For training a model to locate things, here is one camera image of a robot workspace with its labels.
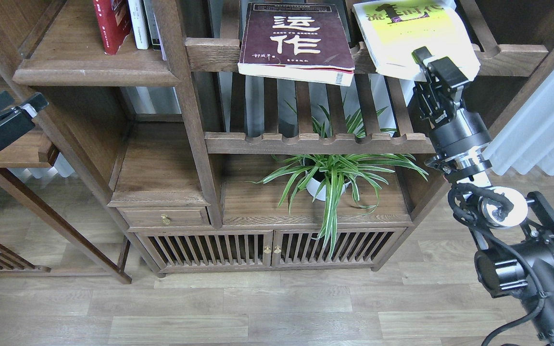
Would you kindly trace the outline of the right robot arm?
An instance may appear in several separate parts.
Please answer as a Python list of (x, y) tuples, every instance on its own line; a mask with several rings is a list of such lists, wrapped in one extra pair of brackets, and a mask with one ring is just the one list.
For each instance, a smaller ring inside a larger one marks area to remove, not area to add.
[(520, 300), (526, 315), (492, 331), (483, 345), (524, 322), (532, 321), (537, 337), (554, 346), (554, 210), (538, 191), (522, 195), (491, 184), (491, 164), (483, 149), (491, 137), (481, 116), (466, 109), (462, 91), (470, 83), (449, 57), (428, 48), (413, 51), (423, 79), (414, 94), (429, 120), (435, 156), (425, 164), (441, 171), (451, 184), (448, 203), (453, 217), (466, 226), (477, 252), (479, 282), (493, 298)]

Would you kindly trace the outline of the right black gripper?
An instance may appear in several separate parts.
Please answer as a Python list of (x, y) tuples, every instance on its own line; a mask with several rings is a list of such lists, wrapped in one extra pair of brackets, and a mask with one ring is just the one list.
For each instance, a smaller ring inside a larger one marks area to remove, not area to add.
[(425, 78), (416, 83), (414, 94), (422, 119), (431, 124), (428, 136), (437, 153), (429, 166), (487, 166), (481, 152), (491, 136), (481, 116), (468, 111), (462, 98), (469, 79), (449, 57), (433, 56), (426, 47), (415, 49), (413, 58)]

